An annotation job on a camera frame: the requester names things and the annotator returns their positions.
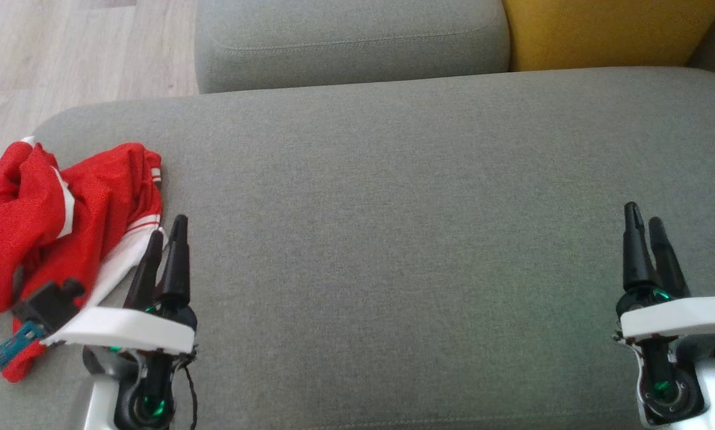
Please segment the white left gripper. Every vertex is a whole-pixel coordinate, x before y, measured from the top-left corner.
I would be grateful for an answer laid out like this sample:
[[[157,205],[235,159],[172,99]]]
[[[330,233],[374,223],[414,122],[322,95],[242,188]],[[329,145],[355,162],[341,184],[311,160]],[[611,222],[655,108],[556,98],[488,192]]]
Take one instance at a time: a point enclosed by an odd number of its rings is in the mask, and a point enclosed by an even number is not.
[[[188,217],[174,218],[168,238],[168,253],[157,302],[169,310],[179,310],[191,300]],[[156,278],[161,263],[164,235],[153,231],[131,281],[123,308],[93,306],[80,310],[67,324],[41,341],[44,346],[117,346],[165,354],[188,354],[195,345],[195,330],[176,321],[139,311],[152,307]]]

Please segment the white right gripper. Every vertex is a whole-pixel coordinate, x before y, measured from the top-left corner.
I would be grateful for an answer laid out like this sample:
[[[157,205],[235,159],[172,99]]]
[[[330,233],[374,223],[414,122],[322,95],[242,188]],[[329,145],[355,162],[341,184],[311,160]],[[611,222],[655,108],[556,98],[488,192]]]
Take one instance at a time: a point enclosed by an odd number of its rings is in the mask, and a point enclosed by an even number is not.
[[[623,215],[623,289],[630,291],[640,287],[661,286],[669,296],[690,296],[691,292],[661,218],[653,217],[649,220],[650,245],[657,274],[646,242],[646,224],[639,205],[635,202],[626,203]],[[674,337],[715,334],[715,296],[685,297],[627,311],[622,314],[620,324],[622,338],[633,341],[646,340],[656,335]]]

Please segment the red jersey white sleeves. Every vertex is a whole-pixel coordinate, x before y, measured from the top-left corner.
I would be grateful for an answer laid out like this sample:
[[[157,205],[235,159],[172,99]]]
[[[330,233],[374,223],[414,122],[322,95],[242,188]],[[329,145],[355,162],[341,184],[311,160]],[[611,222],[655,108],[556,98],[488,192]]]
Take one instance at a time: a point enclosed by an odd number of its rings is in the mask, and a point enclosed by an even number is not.
[[[161,218],[161,167],[157,152],[129,142],[59,170],[75,199],[72,231],[25,258],[18,298],[67,278],[85,288],[77,305],[98,305],[111,294],[142,258],[135,239]]]

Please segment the grey sofa seat cushion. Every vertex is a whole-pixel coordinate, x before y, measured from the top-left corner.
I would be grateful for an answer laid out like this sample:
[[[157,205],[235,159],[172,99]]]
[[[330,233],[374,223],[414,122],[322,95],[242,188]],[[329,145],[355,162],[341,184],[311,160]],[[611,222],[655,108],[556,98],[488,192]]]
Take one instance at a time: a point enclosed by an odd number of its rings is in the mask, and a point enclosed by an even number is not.
[[[715,74],[502,73],[137,100],[34,136],[139,141],[189,217],[197,430],[641,430],[613,342],[623,207],[715,296]]]

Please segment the yellow sofa cushion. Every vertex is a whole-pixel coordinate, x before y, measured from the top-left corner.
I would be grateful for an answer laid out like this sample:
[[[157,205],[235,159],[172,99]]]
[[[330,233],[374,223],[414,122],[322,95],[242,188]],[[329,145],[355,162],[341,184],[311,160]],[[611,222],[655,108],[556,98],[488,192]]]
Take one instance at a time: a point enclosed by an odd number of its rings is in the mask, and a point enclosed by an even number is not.
[[[684,66],[715,0],[502,0],[513,71]]]

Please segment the grey sofa back cushion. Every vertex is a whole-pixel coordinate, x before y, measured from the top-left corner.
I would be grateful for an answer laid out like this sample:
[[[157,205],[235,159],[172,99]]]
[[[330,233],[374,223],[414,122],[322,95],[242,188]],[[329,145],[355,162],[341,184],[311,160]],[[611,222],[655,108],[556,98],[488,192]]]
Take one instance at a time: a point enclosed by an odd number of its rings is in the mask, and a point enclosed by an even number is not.
[[[502,0],[199,0],[197,87],[229,91],[502,73]]]

